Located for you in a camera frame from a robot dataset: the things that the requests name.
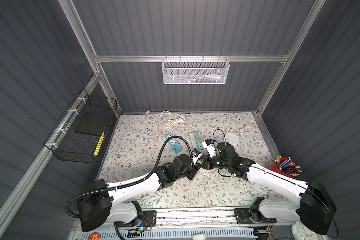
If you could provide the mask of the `blue power strip with USB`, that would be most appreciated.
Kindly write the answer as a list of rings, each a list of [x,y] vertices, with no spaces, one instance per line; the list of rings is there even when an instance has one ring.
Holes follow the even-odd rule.
[[[182,152],[182,147],[180,146],[178,142],[178,138],[172,138],[174,135],[172,133],[166,134],[166,139],[171,138],[168,141],[168,144],[172,147],[175,154],[180,154]]]

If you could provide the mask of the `white square power socket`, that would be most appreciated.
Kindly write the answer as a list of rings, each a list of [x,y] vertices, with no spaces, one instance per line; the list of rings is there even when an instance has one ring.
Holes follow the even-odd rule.
[[[226,142],[228,142],[233,147],[236,147],[240,143],[240,137],[234,133],[226,133]]]

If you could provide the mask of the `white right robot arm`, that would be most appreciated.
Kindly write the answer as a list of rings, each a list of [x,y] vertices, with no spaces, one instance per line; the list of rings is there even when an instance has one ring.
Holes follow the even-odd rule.
[[[239,157],[234,147],[227,142],[215,146],[208,139],[203,145],[209,153],[207,156],[198,149],[191,153],[194,163],[201,168],[225,169],[237,178],[265,186],[291,201],[288,204],[266,200],[264,197],[256,198],[245,214],[254,223],[284,219],[300,222],[319,235],[328,233],[337,207],[320,182],[309,184],[264,168],[253,160]]]

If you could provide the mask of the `white round clock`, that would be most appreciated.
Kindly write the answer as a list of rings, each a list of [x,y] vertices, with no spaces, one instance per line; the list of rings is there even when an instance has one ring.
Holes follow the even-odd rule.
[[[293,224],[291,230],[295,240],[310,240],[310,238],[313,236],[311,231],[307,229],[302,223]]]

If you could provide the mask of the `long white multicolour power strip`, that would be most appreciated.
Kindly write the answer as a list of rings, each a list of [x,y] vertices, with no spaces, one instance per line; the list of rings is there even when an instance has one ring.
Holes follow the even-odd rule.
[[[190,133],[191,144],[194,149],[199,150],[203,155],[206,153],[202,144],[202,136],[200,132]]]

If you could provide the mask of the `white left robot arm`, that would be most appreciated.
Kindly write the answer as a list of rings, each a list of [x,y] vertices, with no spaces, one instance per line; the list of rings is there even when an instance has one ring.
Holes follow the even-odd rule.
[[[106,222],[138,225],[143,218],[140,204],[125,201],[169,188],[178,179],[191,178],[197,172],[195,163],[201,156],[197,150],[193,150],[191,156],[181,154],[173,162],[157,167],[147,180],[142,176],[120,183],[97,181],[96,186],[101,192],[80,197],[77,202],[82,231],[90,232]]]

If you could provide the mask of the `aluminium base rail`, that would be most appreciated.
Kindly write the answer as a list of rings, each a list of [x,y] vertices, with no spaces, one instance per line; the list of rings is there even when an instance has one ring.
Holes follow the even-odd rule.
[[[143,209],[137,202],[105,207],[84,207],[75,218],[80,220],[83,232],[92,232],[109,225],[119,228],[159,227],[163,225],[239,224],[264,225],[250,218],[249,206],[158,208]]]

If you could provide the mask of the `red pen cup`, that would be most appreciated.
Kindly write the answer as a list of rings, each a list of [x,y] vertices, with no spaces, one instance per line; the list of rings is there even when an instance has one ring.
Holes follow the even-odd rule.
[[[281,174],[285,177],[288,177],[288,178],[294,178],[295,176],[291,175],[291,174],[288,174],[288,173],[284,173],[283,171],[280,170],[280,167],[277,165],[276,162],[273,162],[269,167],[268,167],[268,170],[271,170],[271,171],[274,171],[278,174]]]

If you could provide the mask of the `pens in red cup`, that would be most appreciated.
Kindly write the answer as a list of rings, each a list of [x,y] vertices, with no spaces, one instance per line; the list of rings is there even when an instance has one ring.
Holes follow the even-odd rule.
[[[291,174],[295,177],[297,177],[299,174],[303,172],[301,170],[301,167],[296,165],[296,163],[294,163],[290,157],[283,158],[282,156],[277,156],[275,162],[280,167],[281,171],[283,171],[284,173]]]

